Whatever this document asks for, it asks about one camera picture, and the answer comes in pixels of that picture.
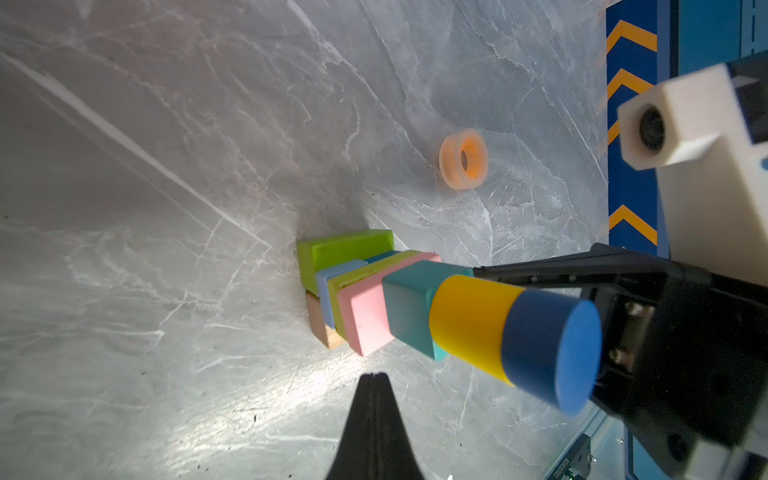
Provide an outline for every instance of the screw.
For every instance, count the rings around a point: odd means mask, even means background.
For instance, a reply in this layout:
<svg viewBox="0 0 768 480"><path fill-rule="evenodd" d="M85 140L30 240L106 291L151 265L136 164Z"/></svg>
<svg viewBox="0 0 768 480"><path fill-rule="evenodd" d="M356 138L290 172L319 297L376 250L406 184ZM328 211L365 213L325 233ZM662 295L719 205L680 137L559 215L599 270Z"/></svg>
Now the screw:
<svg viewBox="0 0 768 480"><path fill-rule="evenodd" d="M627 353L623 350L612 349L608 352L608 358L617 365L621 365L627 360Z"/></svg>
<svg viewBox="0 0 768 480"><path fill-rule="evenodd" d="M637 302L627 302L624 307L627 309L627 314L629 316L640 316L643 313L643 310L645 310L645 307Z"/></svg>

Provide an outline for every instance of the green block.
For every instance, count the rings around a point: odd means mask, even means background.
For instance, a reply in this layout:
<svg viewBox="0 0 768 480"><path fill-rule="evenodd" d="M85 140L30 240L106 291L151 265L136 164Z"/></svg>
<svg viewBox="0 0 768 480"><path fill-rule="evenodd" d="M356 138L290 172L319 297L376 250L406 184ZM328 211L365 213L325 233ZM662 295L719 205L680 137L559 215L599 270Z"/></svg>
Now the green block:
<svg viewBox="0 0 768 480"><path fill-rule="evenodd" d="M374 273L378 273L382 270L390 268L391 266L395 266L406 258L413 257L419 253L421 252L418 250L406 250L405 252L396 253L391 257L386 257L384 260L379 260L378 262L371 263L370 265L361 266L356 270L335 276L328 280L328 294L331 297L331 309L333 309L333 318L339 319L336 322L336 331L339 335L342 336L342 338L344 338L344 340L346 340L346 331L344 330L344 322L341 321L342 317L341 309L339 308L339 290L347 285L352 285L355 282L359 282L360 280L367 278Z"/></svg>
<svg viewBox="0 0 768 480"><path fill-rule="evenodd" d="M448 353L432 339L429 310L437 289L454 275L475 276L467 266L421 261L382 279L390 333L435 360Z"/></svg>
<svg viewBox="0 0 768 480"><path fill-rule="evenodd" d="M317 272L350 260L365 260L394 249L395 237L391 230L364 230L301 240L296 243L301 284L305 290L317 295Z"/></svg>

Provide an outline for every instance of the teal cube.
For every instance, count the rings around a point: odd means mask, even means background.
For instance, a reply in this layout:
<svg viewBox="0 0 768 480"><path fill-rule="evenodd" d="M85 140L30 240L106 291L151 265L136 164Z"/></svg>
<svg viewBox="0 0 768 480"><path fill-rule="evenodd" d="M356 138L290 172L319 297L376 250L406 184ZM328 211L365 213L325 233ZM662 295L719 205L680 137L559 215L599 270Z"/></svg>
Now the teal cube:
<svg viewBox="0 0 768 480"><path fill-rule="evenodd" d="M432 339L429 309L443 280L454 275L474 276L466 266L423 260L382 280L392 336L435 360L444 359L448 353Z"/></svg>

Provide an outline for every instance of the stack of blocks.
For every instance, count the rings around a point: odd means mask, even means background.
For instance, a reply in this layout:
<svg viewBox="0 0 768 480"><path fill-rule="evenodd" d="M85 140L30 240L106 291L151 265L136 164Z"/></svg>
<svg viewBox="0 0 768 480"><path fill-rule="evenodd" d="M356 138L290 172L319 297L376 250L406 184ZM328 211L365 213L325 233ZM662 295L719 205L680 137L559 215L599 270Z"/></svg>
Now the stack of blocks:
<svg viewBox="0 0 768 480"><path fill-rule="evenodd" d="M429 309L440 283L472 269L435 253L394 250L391 230L367 230L297 244L312 332L329 349L346 340L361 356L397 338L430 358Z"/></svg>
<svg viewBox="0 0 768 480"><path fill-rule="evenodd" d="M393 247L389 230L297 244L312 331L329 349L346 340L366 356L398 339L434 360L451 353L566 413L584 406L601 358L594 304Z"/></svg>

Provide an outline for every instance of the yellow cylinder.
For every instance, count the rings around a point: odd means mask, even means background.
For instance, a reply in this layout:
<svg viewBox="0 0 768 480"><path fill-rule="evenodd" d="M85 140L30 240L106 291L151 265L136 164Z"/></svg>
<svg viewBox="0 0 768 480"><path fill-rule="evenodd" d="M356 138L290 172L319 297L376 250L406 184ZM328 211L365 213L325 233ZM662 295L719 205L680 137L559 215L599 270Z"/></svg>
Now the yellow cylinder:
<svg viewBox="0 0 768 480"><path fill-rule="evenodd" d="M511 385L502 366L502 337L519 286L471 276L445 280L432 299L429 329L446 352Z"/></svg>

